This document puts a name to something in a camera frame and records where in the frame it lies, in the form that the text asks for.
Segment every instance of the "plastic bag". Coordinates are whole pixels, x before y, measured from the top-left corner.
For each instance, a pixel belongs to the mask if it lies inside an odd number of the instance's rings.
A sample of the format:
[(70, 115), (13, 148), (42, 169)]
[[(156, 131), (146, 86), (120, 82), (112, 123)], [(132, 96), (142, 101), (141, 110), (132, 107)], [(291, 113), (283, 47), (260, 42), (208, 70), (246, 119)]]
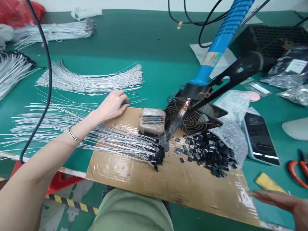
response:
[(5, 50), (5, 43), (11, 41), (14, 30), (11, 26), (0, 24), (0, 51)]
[(253, 91), (258, 93), (260, 96), (265, 97), (271, 94), (271, 92), (264, 87), (262, 87), (257, 81), (255, 81), (253, 78), (249, 77), (245, 81), (241, 82), (241, 85), (243, 85), (244, 88), (246, 88), (249, 91)]
[[(37, 2), (31, 1), (33, 9), (40, 20), (46, 9)], [(0, 24), (12, 27), (24, 27), (35, 23), (25, 0), (0, 0)]]
[(291, 46), (260, 81), (284, 90), (308, 84), (308, 46)]
[(299, 105), (308, 107), (308, 84), (280, 92), (277, 95)]
[(210, 131), (234, 151), (234, 157), (239, 167), (243, 166), (248, 154), (248, 143), (241, 129), (241, 122), (248, 110), (250, 98), (251, 95), (247, 91), (230, 90), (214, 103), (228, 111), (228, 114), (219, 118), (224, 125), (210, 129)]

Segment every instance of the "scissors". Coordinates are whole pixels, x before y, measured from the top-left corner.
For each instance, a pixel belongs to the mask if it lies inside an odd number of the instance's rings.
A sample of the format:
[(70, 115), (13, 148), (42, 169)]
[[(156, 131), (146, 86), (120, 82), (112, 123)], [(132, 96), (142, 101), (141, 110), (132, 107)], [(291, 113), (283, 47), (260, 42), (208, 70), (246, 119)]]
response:
[(302, 171), (304, 172), (304, 175), (306, 177), (306, 179), (308, 179), (308, 156), (305, 155), (303, 153), (303, 151), (301, 149), (298, 149), (298, 152), (301, 156), (301, 159), (300, 161), (291, 161), (289, 164), (288, 164), (288, 169), (289, 169), (289, 173), (290, 175), (303, 187), (305, 187), (306, 189), (308, 189), (308, 185), (305, 184), (296, 174), (295, 174), (295, 171), (294, 171), (294, 166), (299, 164), (301, 166), (301, 169)]

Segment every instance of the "blue spiral grip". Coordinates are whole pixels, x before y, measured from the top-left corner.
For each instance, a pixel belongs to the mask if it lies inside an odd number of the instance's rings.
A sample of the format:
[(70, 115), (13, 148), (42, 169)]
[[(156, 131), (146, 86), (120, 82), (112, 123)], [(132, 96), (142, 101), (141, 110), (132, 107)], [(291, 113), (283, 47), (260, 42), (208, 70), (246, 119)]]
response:
[(206, 86), (208, 78), (214, 67), (231, 42), (234, 34), (238, 30), (241, 22), (249, 11), (254, 0), (234, 0), (229, 13), (224, 19), (216, 37), (209, 48), (200, 69), (193, 80), (189, 83)]

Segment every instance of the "red bag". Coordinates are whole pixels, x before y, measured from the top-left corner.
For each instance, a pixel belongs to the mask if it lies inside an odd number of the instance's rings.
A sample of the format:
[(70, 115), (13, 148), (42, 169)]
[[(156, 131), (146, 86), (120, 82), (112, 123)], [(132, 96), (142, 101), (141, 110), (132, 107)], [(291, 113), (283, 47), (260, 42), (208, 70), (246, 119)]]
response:
[[(31, 1), (33, 9), (40, 20), (46, 9), (37, 2)], [(24, 27), (35, 24), (32, 13), (25, 0), (0, 0), (0, 24), (12, 27)]]

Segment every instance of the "person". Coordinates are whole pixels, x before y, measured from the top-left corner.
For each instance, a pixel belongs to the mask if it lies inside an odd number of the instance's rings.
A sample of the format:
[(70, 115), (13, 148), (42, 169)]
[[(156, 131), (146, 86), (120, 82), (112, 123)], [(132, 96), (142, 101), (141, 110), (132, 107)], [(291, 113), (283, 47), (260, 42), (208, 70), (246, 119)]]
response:
[[(102, 104), (71, 128), (83, 140), (98, 124), (121, 115), (129, 104), (122, 90), (111, 92)], [(0, 190), (0, 230), (34, 230), (51, 179), (79, 142), (68, 131), (33, 155)], [(308, 203), (285, 193), (250, 192), (256, 199), (291, 212), (297, 230), (308, 230)], [(112, 189), (105, 195), (90, 227), (97, 230), (173, 230), (171, 213), (163, 201)]]

